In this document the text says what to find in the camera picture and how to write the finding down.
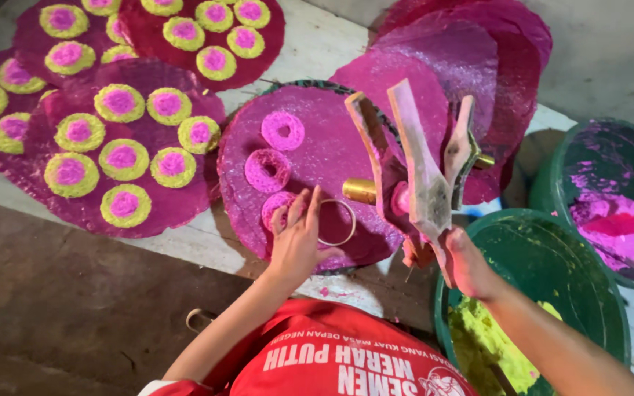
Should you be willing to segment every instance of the pink powder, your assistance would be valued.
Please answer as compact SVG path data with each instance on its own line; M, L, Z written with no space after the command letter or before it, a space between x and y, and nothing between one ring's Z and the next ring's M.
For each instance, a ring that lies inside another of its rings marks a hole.
M273 219L273 213L275 213L281 206L287 206L290 208L290 205L295 202L296 198L297 195L286 191L277 192L271 195L270 198L263 203L263 208L260 210L260 219L263 221L263 227L266 227L268 230L272 230L273 227L270 225L270 221ZM302 208L300 208L300 213L304 212L305 209L307 209L307 204L303 203ZM287 212L285 212L283 217L280 219L280 225L283 227L287 225Z
M90 124L87 120L76 120L68 124L68 131L65 136L73 142L83 142L90 137Z
M204 14L212 22L221 22L224 21L224 18L226 18L227 11L221 4L214 4L210 5L210 7L207 8Z
M197 37L197 29L192 22L181 22L172 28L172 35L184 40L194 40Z
M122 191L114 196L114 201L109 205L109 211L116 217L128 217L134 214L138 207L139 197Z
M239 15L246 19L256 21L260 18L260 14L262 13L260 11L259 5L253 3L252 1L247 1L239 7Z
M58 184L78 184L84 179L84 165L76 159L64 158L58 167L57 176Z
M75 23L75 14L67 8L56 8L48 19L57 30L70 29Z
M116 54L111 61L112 62L116 62L116 61L123 61L124 59L134 59L134 56L131 54Z
M90 0L90 5L93 7L106 7L110 5L112 0Z
M280 129L288 130L287 136L280 135ZM272 148L291 151L300 147L305 138L305 127L299 118L284 111L268 114L260 124L260 134Z
M158 162L158 169L165 176L175 176L185 172L185 158L180 153L167 153Z
M115 89L102 99L104 105L114 114L121 116L132 111L135 106L134 96L123 89Z
M136 164L136 151L126 144L122 144L109 152L106 162L117 169L131 168Z
M239 47L251 49L256 43L256 35L247 29L237 29L236 44Z
M123 33L121 32L121 22L119 22L119 19L111 24L111 31L119 37L124 37Z
M176 94L157 94L153 96L153 106L161 116L172 116L181 110L181 98Z
M11 59L4 69L4 79L9 84L24 85L31 81L31 75L21 67L21 63L16 59Z
M249 184L261 193L277 193L290 179L290 163L279 151L262 148L249 155L244 175Z
M28 122L10 117L2 120L0 127L11 139L22 140L28 131Z
M390 210L397 216L410 213L410 189L405 181L395 185L393 196L390 198Z
M79 44L68 43L53 52L51 58L58 66L74 65L83 55L83 48Z
M633 200L623 195L585 192L576 199L574 205L569 207L569 212L571 212L571 217L576 223L581 236L590 242L603 246L618 256L634 260L634 234L611 237L602 232L589 232L583 228L583 225L589 221L601 217L620 213L634 214ZM628 268L622 261L618 261L598 249L596 249L596 252L613 271Z
M204 122L196 122L189 130L189 140L192 144L209 142L209 127Z
M209 70L222 70L227 60L224 54L216 49L210 49L204 56L204 66Z

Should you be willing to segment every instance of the finger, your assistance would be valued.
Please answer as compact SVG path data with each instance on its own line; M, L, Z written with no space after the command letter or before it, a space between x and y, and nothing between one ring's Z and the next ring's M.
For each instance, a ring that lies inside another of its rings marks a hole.
M310 190L304 189L300 195L297 196L295 201L290 205L290 210L287 211L287 227L293 227L297 220L300 220L300 209L302 205L305 204L305 198L307 198L307 194L310 193Z
M283 215L287 211L287 206L283 205L280 208L276 209L273 212L273 217L270 218L270 225L273 228L273 236L278 236L283 231L283 225L280 224L280 219L283 218Z
M321 263L322 261L326 259L330 259L332 257L344 257L345 255L346 254L344 253L344 251L341 250L340 248L330 247L328 249L317 251L317 262Z
M306 225L307 229L319 229L319 210L322 207L322 187L315 187L312 192L312 202L310 202L310 207L307 209L307 220Z

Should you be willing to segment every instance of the pink donut shape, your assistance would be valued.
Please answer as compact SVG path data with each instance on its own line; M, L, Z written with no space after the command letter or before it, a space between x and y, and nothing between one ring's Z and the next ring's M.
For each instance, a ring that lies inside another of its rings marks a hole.
M290 179L290 162L279 151L261 148L251 153L244 165L244 175L261 193L277 193Z
M295 202L295 199L297 199L297 194L287 191L281 191L271 195L266 202L263 203L263 208L260 210L260 219L263 221L263 227L272 231L273 228L270 225L270 220L273 219L273 213L281 206L287 206L289 209L290 205ZM305 209L307 209L307 204L303 202L302 207L300 207L300 214L305 212ZM280 219L280 225L282 227L287 225L287 212L285 212Z
M288 128L289 134L281 136L281 128ZM284 111L268 114L260 124L260 134L272 148L281 151L292 151L300 147L305 138L305 127L299 118Z

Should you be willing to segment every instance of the hand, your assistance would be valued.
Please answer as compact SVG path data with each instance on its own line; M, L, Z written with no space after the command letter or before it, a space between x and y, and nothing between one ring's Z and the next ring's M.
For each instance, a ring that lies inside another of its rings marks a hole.
M469 297L481 301L491 300L505 282L488 265L481 251L473 244L461 227L453 226L445 235L447 253L446 271L450 271L453 287Z
M301 216L300 212L310 193L307 189L298 195L289 210L282 206L273 213L271 219L273 256L266 273L282 278L295 289L309 278L317 263L330 257L344 256L344 252L336 247L317 250L321 192L319 186L315 187L305 216ZM287 224L283 228L280 219L286 211Z

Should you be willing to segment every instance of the concrete floor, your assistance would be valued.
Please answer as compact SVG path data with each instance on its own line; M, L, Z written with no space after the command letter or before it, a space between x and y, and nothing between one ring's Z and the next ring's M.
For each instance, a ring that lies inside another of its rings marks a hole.
M0 395L135 395L250 285L0 207Z

